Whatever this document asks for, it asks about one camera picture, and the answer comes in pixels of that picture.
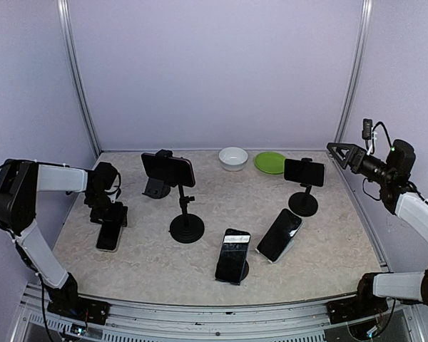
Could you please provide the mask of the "purple edged black phone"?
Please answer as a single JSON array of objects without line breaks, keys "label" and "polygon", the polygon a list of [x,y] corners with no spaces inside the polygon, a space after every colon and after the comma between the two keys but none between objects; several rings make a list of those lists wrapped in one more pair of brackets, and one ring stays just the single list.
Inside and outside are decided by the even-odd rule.
[{"label": "purple edged black phone", "polygon": [[160,180],[172,187],[182,185],[195,186],[195,175],[190,160],[182,157],[161,157],[156,154],[143,153],[141,160],[146,175]]}]

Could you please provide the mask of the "dark round base phone stand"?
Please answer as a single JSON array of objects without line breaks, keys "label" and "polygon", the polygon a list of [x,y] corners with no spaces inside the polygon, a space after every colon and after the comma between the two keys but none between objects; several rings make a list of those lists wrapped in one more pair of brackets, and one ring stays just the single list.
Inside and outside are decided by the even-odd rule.
[{"label": "dark round base phone stand", "polygon": [[243,281],[248,276],[249,271],[250,271],[249,263],[246,261],[245,265],[243,267],[243,271],[242,271],[242,274],[241,274],[240,281]]}]

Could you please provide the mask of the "tall black pole phone stand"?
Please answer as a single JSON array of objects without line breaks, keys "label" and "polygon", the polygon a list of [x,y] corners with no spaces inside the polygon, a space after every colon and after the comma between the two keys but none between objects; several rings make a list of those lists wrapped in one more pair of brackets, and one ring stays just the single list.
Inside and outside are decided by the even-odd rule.
[{"label": "tall black pole phone stand", "polygon": [[[156,153],[161,157],[173,157],[170,150],[160,150]],[[179,206],[182,214],[170,223],[170,235],[174,240],[183,244],[191,244],[198,241],[204,234],[205,226],[202,219],[195,214],[188,213],[188,204],[195,200],[194,196],[187,196],[182,185],[176,185],[179,193]]]}]

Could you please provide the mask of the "blue edged black phone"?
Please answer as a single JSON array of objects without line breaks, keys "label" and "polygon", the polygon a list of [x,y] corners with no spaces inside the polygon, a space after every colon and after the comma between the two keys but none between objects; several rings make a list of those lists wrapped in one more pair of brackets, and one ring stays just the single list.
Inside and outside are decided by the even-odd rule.
[{"label": "blue edged black phone", "polygon": [[247,263],[251,235],[237,229],[226,229],[215,269],[215,279],[240,285]]}]

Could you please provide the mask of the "aluminium frame post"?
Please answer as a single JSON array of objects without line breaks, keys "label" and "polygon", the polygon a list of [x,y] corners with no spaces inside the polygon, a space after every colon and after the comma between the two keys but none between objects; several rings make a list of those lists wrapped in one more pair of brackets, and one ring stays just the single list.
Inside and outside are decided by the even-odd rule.
[{"label": "aluminium frame post", "polygon": [[81,71],[78,64],[78,59],[76,55],[76,45],[73,36],[73,29],[71,25],[71,17],[69,11],[69,5],[67,0],[58,0],[57,1],[58,16],[61,24],[61,30],[63,34],[63,39],[65,43],[65,48],[68,56],[68,62],[70,65],[71,77],[73,79],[73,84],[76,92],[76,97],[78,104],[81,110],[81,117],[83,124],[88,135],[88,140],[91,145],[91,149],[96,157],[99,157],[102,153],[101,144],[98,139],[96,129],[93,124],[93,118],[91,116],[86,92],[83,86],[83,81],[81,77]]},{"label": "aluminium frame post", "polygon": [[352,112],[352,106],[355,101],[355,94],[356,94],[357,86],[360,80],[362,62],[363,62],[365,49],[367,45],[367,37],[368,37],[368,32],[370,27],[370,20],[372,16],[372,7],[373,7],[372,0],[364,0],[362,2],[362,10],[361,10],[357,40],[355,44],[354,58],[352,62],[349,82],[347,84],[347,92],[342,105],[341,117],[340,117],[340,121],[337,126],[337,131],[335,134],[336,143],[342,142],[345,136],[348,122]]}]

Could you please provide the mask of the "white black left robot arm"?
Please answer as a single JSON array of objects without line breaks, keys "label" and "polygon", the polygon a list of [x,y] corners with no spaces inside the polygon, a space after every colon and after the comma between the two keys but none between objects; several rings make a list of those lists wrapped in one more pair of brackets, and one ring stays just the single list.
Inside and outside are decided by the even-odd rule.
[{"label": "white black left robot arm", "polygon": [[122,177],[109,162],[93,170],[36,160],[8,159],[0,165],[0,229],[11,235],[18,253],[45,285],[51,302],[69,316],[80,316],[86,302],[78,284],[54,256],[36,221],[40,192],[82,193],[91,221],[123,224],[125,207],[118,201]]}]

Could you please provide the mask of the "aluminium front rail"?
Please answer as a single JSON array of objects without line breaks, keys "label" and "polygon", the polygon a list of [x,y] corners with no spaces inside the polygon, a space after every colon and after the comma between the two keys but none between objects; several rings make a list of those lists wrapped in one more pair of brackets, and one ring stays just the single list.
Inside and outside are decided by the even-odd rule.
[{"label": "aluminium front rail", "polygon": [[354,330],[378,323],[368,341],[428,341],[416,306],[389,301],[393,311],[334,323],[329,299],[248,306],[181,306],[105,299],[102,324],[42,313],[41,288],[29,284],[8,341],[355,341]]}]

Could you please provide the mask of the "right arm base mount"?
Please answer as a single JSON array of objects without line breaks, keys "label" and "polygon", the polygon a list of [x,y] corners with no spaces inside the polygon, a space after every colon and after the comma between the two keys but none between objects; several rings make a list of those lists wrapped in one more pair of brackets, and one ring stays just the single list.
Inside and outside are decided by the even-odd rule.
[{"label": "right arm base mount", "polygon": [[344,323],[373,316],[388,310],[387,300],[383,298],[360,301],[356,296],[329,301],[326,304],[331,324]]}]

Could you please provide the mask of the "right aluminium frame post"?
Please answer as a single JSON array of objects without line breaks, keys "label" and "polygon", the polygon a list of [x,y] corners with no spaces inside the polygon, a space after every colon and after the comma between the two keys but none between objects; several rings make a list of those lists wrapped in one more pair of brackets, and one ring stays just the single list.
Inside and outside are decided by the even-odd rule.
[{"label": "right aluminium frame post", "polygon": [[355,101],[355,94],[356,94],[357,86],[360,80],[362,62],[363,62],[365,49],[367,45],[367,37],[368,37],[368,32],[370,27],[370,20],[372,16],[372,7],[373,7],[372,0],[364,0],[362,2],[362,10],[361,10],[357,40],[355,44],[354,58],[352,62],[349,82],[347,84],[347,92],[342,105],[341,117],[340,117],[340,121],[337,126],[337,131],[335,134],[336,143],[342,142],[345,136],[348,122],[352,112],[352,106]]}]

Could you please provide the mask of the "phone with clear case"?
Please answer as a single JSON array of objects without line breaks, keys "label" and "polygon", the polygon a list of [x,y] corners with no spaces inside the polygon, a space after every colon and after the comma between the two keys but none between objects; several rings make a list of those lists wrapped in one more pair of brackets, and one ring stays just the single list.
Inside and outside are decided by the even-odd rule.
[{"label": "phone with clear case", "polygon": [[105,252],[115,252],[121,237],[122,226],[115,222],[104,222],[96,242],[96,248]]}]

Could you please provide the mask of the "short black pole phone stand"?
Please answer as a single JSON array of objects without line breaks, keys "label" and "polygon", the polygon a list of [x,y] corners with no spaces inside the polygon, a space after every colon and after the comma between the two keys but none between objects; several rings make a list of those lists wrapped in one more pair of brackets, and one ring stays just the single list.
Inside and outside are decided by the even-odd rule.
[{"label": "short black pole phone stand", "polygon": [[[301,160],[312,161],[312,158],[304,157]],[[318,210],[317,200],[310,194],[312,185],[300,184],[305,188],[304,192],[296,192],[288,201],[289,208],[301,217],[311,217]]]}]

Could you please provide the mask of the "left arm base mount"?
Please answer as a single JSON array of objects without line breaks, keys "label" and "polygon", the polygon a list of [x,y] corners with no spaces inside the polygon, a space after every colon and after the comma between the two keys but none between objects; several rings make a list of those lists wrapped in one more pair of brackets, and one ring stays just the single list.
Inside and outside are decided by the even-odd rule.
[{"label": "left arm base mount", "polygon": [[74,309],[63,309],[54,302],[50,302],[47,309],[51,314],[104,326],[110,307],[111,305],[106,301],[80,297]]}]

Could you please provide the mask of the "green plate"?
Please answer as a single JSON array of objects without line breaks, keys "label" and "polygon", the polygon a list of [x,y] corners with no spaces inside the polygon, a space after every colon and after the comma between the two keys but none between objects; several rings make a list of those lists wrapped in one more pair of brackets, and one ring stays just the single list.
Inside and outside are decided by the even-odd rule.
[{"label": "green plate", "polygon": [[281,175],[285,169],[286,157],[278,152],[260,152],[254,159],[256,168],[269,175]]}]

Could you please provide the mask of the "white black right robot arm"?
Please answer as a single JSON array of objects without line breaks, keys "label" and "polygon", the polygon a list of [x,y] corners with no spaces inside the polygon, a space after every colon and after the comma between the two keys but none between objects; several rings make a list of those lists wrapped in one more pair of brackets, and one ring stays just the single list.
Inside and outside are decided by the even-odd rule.
[{"label": "white black right robot arm", "polygon": [[[394,216],[413,228],[428,243],[428,200],[409,181],[416,155],[414,148],[400,139],[392,143],[387,159],[369,155],[355,144],[329,142],[327,149],[337,164],[379,185],[379,201]],[[365,274],[351,311],[366,316],[379,298],[420,302],[428,306],[428,267],[424,271]]]}]

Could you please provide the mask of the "white ceramic bowl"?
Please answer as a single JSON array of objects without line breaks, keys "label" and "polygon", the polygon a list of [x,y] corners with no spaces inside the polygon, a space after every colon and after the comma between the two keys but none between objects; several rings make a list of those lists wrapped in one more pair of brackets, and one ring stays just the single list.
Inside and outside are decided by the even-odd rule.
[{"label": "white ceramic bowl", "polygon": [[248,161],[248,153],[239,147],[226,147],[218,153],[221,167],[229,172],[241,171]]}]

